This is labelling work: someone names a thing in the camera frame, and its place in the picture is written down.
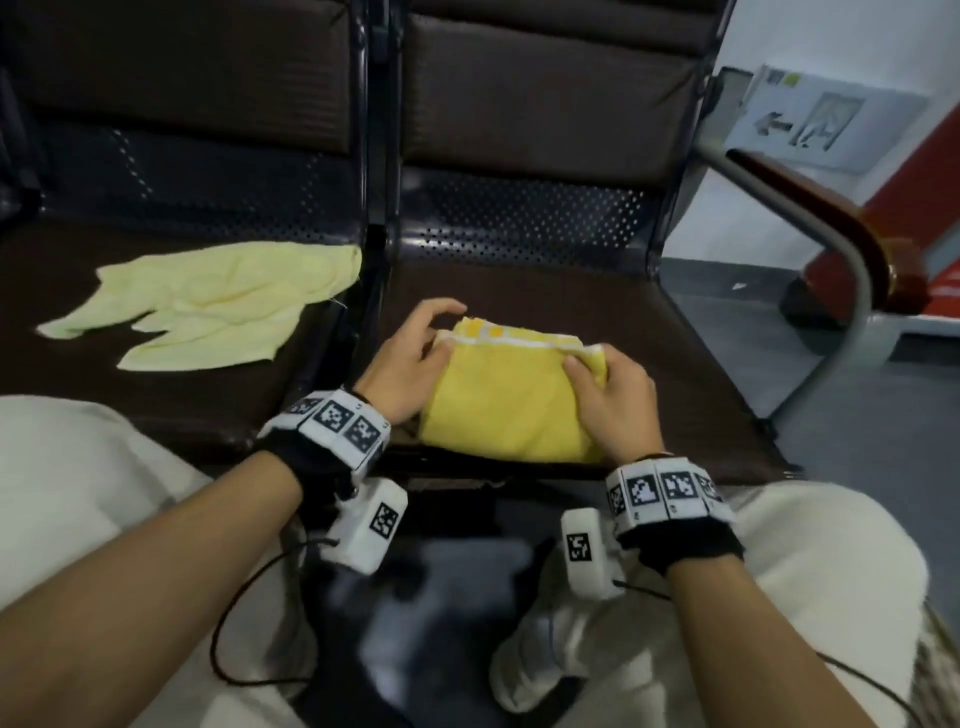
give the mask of brown armrest pad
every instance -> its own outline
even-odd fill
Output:
[[[850,239],[870,273],[874,310],[914,315],[926,308],[926,267],[912,240],[880,236],[860,207],[765,155],[731,149],[727,158]]]

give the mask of light yellow garment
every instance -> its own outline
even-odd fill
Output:
[[[117,365],[138,372],[273,359],[306,305],[326,301],[357,280],[360,257],[360,249],[351,245],[282,242],[144,255],[98,268],[97,292],[37,331],[72,339],[143,316],[134,329],[165,333],[134,347]]]
[[[607,381],[599,345],[576,336],[499,327],[464,319],[440,338],[453,356],[420,416],[426,445],[498,460],[595,462],[600,451],[577,420],[577,402],[563,369],[574,355]]]

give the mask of person's left hand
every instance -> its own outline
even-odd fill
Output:
[[[423,355],[437,335],[430,324],[442,313],[462,314],[466,310],[454,299],[421,301],[380,347],[353,391],[367,398],[391,425],[416,415],[430,399],[453,354],[453,342],[442,341]]]

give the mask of arrow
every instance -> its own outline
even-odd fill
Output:
[[[771,111],[754,124],[756,127],[756,132],[760,136],[769,136],[771,129],[775,132],[789,132],[792,130],[793,124],[788,124],[785,121],[778,121],[781,116],[783,116],[783,114],[781,114],[779,111]]]

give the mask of chair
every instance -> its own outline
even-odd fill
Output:
[[[14,0],[0,20],[0,394],[101,402],[198,465],[241,457],[312,387],[341,305],[309,306],[273,362],[205,372],[117,370],[148,338],[129,327],[34,328],[107,263],[251,239],[364,245],[365,3]]]
[[[697,134],[719,87],[726,0],[409,0],[391,14],[389,275],[363,369],[423,298],[497,323],[606,341],[657,382],[663,434],[720,484],[799,474],[774,437],[850,360],[876,312],[922,307],[916,252],[894,259],[849,205],[769,159]],[[708,165],[839,252],[857,285],[840,350],[759,418],[660,287],[684,174]],[[517,465],[395,441],[379,470],[430,487],[609,466]]]

